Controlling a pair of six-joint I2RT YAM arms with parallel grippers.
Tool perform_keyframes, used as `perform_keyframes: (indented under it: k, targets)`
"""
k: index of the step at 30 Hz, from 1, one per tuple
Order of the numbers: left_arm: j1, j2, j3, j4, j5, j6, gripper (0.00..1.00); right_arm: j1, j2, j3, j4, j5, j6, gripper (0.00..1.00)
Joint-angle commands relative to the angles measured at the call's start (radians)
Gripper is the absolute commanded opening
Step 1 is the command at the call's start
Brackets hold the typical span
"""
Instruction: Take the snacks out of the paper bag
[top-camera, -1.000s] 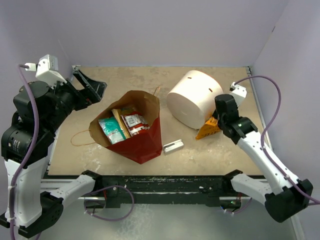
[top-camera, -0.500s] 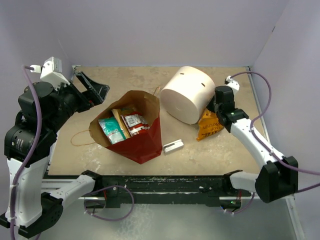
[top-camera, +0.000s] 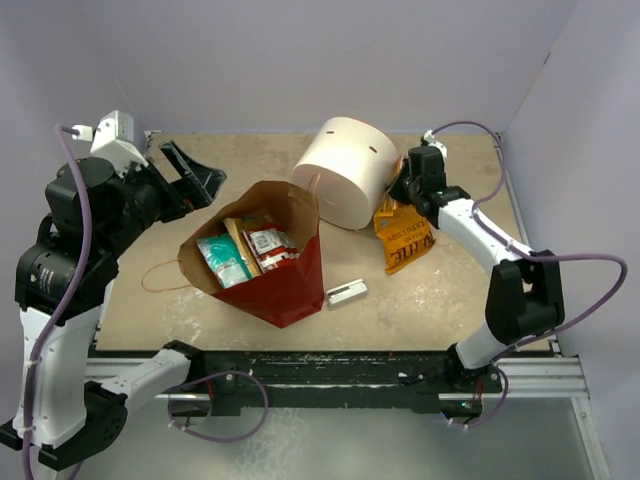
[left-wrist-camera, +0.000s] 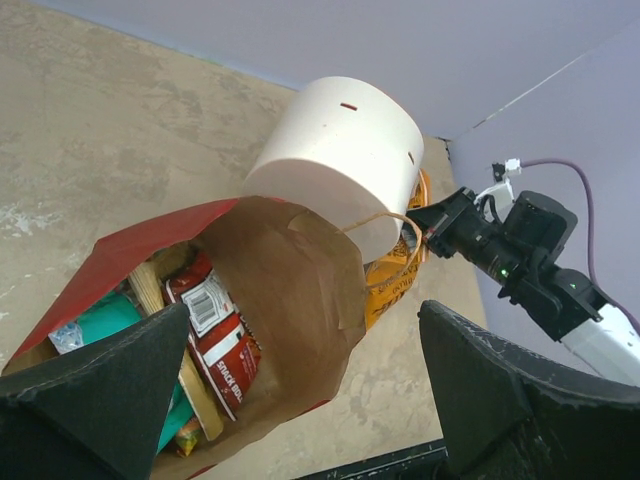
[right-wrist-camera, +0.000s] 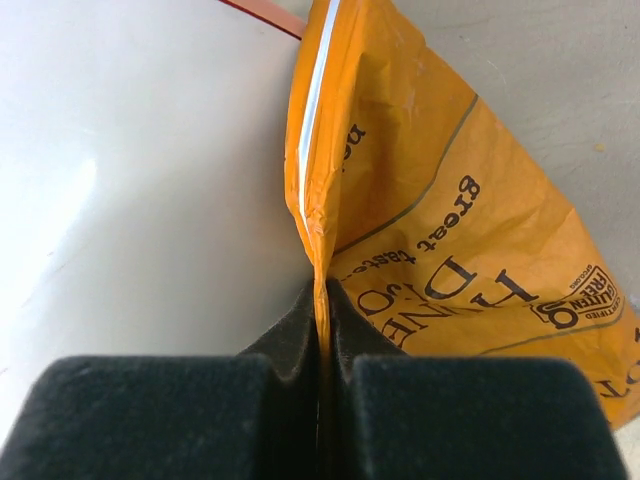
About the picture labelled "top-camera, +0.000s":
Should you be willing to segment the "orange kettle chips bag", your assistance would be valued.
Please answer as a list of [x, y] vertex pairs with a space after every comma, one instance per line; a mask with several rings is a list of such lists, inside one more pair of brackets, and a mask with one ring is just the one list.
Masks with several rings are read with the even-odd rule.
[[404, 205], [385, 192], [373, 216], [376, 237], [382, 242], [385, 272], [392, 275], [428, 253], [436, 239], [428, 221], [413, 205]]

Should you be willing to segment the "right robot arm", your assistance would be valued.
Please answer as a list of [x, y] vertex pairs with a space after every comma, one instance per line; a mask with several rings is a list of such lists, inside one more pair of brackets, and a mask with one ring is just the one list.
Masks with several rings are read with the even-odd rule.
[[551, 252], [535, 252], [516, 241], [464, 189], [449, 185], [445, 158], [436, 143], [410, 149], [388, 193], [456, 240], [489, 277], [484, 323], [447, 352], [446, 383], [467, 391], [505, 350], [561, 326], [564, 297], [559, 264], [542, 260]]

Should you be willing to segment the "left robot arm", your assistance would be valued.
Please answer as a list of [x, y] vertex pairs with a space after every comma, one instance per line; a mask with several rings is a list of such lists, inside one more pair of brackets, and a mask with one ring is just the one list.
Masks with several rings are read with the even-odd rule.
[[22, 452], [36, 447], [39, 462], [56, 472], [106, 450], [158, 394], [176, 386], [194, 392], [205, 382], [201, 351], [178, 340], [108, 380], [85, 377], [119, 258], [153, 224], [209, 206], [226, 178], [173, 142], [160, 150], [174, 181], [148, 161], [88, 157], [61, 167], [46, 186], [49, 213], [36, 242], [18, 262], [23, 392], [1, 441]]

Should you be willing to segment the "red paper bag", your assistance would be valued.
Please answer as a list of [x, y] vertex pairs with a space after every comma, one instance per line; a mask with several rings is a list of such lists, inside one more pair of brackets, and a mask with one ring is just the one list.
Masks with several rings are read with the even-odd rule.
[[[197, 246], [199, 239], [226, 232], [224, 221], [261, 216], [266, 227], [289, 238], [296, 252], [246, 282], [225, 288]], [[187, 284], [278, 328], [288, 327], [322, 309], [324, 285], [314, 192], [285, 181], [260, 181], [224, 206], [195, 231], [174, 260]]]

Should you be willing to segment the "tan snack bag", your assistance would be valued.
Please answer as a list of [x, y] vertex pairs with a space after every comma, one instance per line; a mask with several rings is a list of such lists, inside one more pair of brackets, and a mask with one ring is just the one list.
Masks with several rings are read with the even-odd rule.
[[262, 266], [257, 249], [252, 243], [250, 233], [265, 226], [270, 220], [270, 216], [265, 211], [243, 217], [227, 217], [223, 220], [227, 233], [234, 241], [251, 278], [262, 275], [265, 268]]

